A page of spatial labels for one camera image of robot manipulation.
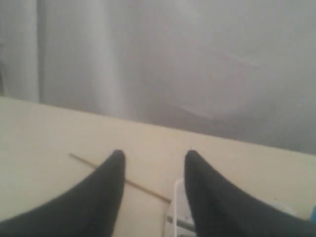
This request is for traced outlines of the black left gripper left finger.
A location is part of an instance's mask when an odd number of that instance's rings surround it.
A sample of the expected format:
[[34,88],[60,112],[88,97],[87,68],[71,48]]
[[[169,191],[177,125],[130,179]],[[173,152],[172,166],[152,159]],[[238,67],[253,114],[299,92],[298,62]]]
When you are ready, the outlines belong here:
[[125,184],[125,155],[113,153],[67,192],[0,223],[2,237],[111,237]]

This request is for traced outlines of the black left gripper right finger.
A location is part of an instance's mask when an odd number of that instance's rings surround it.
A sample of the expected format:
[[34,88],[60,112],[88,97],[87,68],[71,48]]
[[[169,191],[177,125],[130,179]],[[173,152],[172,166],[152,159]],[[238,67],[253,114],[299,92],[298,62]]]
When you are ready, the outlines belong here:
[[199,237],[314,237],[316,225],[239,189],[194,150],[185,156],[184,183]]

